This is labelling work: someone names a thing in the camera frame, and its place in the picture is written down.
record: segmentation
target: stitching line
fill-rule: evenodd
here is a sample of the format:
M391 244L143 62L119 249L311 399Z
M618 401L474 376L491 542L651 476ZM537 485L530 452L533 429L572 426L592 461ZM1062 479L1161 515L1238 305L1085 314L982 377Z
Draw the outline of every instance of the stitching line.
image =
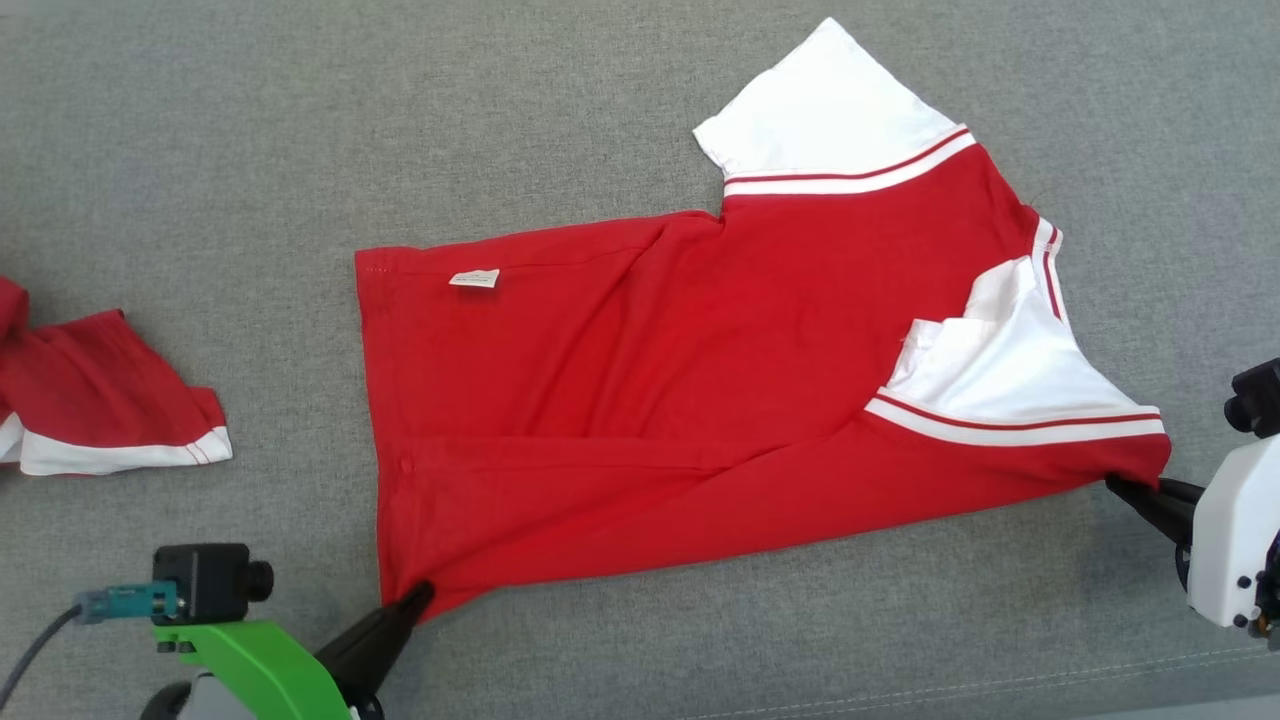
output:
M1196 657L1210 657L1210 656L1213 656L1213 655L1228 655L1228 653L1248 652L1248 651L1256 651L1256 650L1257 648L1254 648L1254 647L1236 647L1236 648L1231 648L1231 650L1215 650L1215 651L1210 651L1210 652L1194 652L1194 653L1190 653L1190 655L1179 655L1176 657L1161 657L1161 659L1157 659L1157 660L1144 660L1142 662L1128 662L1125 665L1110 665L1107 667L1093 667L1091 670L1069 670L1069 671L1065 671L1065 673L1051 673L1048 675L1033 675L1033 676L1029 676L1029 678L1014 678L1014 679L1009 679L1009 680L988 680L988 682L983 682L983 683L968 683L968 684L964 684L964 685L945 685L945 687L938 687L938 688L923 688L923 689L918 689L918 691L904 691L904 692L897 692L897 693L859 696L859 697L849 697L849 698L842 698L842 700L824 700L824 701L818 701L818 702L801 702L799 705L778 705L778 706L774 706L774 707L755 707L755 708L750 708L750 710L733 710L733 711L730 711L730 712L712 712L709 715L686 715L686 716L676 717L675 720L709 720L712 717L736 717L736 716L741 716L741 715L758 715L760 712L773 712L773 711L778 711L778 710L803 710L803 708L806 708L806 707L822 707L822 706L827 706L827 705L846 705L846 703L851 703L851 702L869 702L869 701L873 701L873 700L887 700L887 698L891 698L891 697L906 697L906 696L913 696L913 694L938 693L938 692L950 692L950 691L964 691L964 689L972 689L972 688L987 688L987 687L991 687L991 685L1006 685L1006 684L1010 684L1010 683L1032 683L1032 682L1036 682L1036 680L1050 680L1050 679L1053 679L1053 678L1068 678L1068 676L1071 676L1071 675L1088 675L1088 674L1092 674L1092 673L1106 673L1108 670L1125 670L1125 669L1129 669L1129 667L1140 667L1143 665L1156 665L1156 664L1160 664L1160 662L1176 662L1179 660L1192 660L1192 659L1196 659ZM1011 689L1029 689L1029 688L1011 688ZM888 705L899 705L899 703L888 703ZM851 712L852 710L837 710L837 711L833 711L833 712L846 712L846 711ZM800 715L800 716L790 715L787 717L801 717L801 716L803 715Z

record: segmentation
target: black cable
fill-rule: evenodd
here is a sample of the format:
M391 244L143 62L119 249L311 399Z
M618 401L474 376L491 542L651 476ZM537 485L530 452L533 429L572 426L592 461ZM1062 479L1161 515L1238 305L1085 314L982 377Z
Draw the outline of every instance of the black cable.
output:
M13 673L9 673L9 676L5 678L4 687L0 688L0 712L4 712L4 706L9 702L9 696L12 696L13 689L18 687L18 680L22 679L22 674L27 671L27 666L31 665L31 661L36 659L36 653L40 652L40 648L45 647L49 638L54 637L58 630L63 629L63 625L70 623L76 619L76 616L83 612L83 610L84 609L79 605L68 609L67 612L63 612L56 620L50 623L49 626L45 628L44 633L40 633L40 637L31 643L27 652L22 653L22 657L18 659L18 664L13 667Z

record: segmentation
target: blue cable connector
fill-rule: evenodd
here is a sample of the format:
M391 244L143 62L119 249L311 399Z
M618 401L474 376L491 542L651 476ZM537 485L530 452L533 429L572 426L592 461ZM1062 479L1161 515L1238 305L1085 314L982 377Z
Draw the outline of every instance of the blue cable connector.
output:
M76 593L76 605L82 609L76 621L96 625L116 618L175 618L180 606L178 584L173 580L137 585L110 585L100 591Z

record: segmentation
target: red fabric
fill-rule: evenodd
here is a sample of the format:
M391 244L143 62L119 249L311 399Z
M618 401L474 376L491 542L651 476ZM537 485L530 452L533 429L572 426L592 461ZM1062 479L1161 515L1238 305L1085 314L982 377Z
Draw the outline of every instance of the red fabric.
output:
M774 550L1155 482L1165 436L970 447L863 411L1038 217L980 146L860 195L357 255L383 597ZM454 273L500 269L494 288Z
M166 446L182 448L186 464L220 459L195 445L227 424L216 396L183 383L123 313L32 329L27 304L23 288L0 278L0 420L15 413L27 433L81 448ZM92 461L83 470L96 471Z

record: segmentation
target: white plastic housing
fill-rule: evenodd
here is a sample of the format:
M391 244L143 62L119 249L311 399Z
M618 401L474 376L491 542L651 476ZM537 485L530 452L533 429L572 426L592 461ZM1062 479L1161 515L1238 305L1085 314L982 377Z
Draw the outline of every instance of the white plastic housing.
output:
M1231 451L1196 505L1187 602L1221 626L1257 616L1254 577L1280 530L1280 436ZM1249 585L1239 587L1240 578Z

